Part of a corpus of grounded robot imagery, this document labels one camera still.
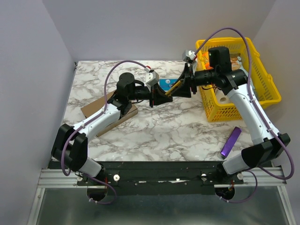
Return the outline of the yellow utility knife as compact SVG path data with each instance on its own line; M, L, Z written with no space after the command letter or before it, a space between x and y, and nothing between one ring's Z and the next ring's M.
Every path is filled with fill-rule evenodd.
M182 81L177 81L173 86L165 93L166 96L171 96L172 93L181 85Z

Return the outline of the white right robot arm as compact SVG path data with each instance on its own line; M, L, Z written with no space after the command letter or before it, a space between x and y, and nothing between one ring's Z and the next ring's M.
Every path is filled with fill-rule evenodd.
M232 70L229 49L224 46L208 50L209 70L198 71L196 53L186 51L183 55L185 67L177 80L178 88L174 97L191 97L196 87L214 84L235 105L251 135L253 146L245 148L240 154L222 162L216 171L218 182L225 184L233 174L259 167L276 159L286 150L290 142L288 134L282 134L272 124L257 101L249 76L241 69Z

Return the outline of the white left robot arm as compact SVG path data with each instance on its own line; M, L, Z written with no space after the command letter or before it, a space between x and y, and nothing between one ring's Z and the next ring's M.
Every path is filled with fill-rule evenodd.
M151 70L151 80L143 83L131 73L119 76L116 91L105 97L105 104L81 122L72 126L63 124L58 129L51 155L60 162L64 175L71 171L88 175L93 185L103 182L103 167L88 156L88 143L99 132L122 119L132 108L134 100L148 100L150 106L172 102L173 98L158 84L157 74Z

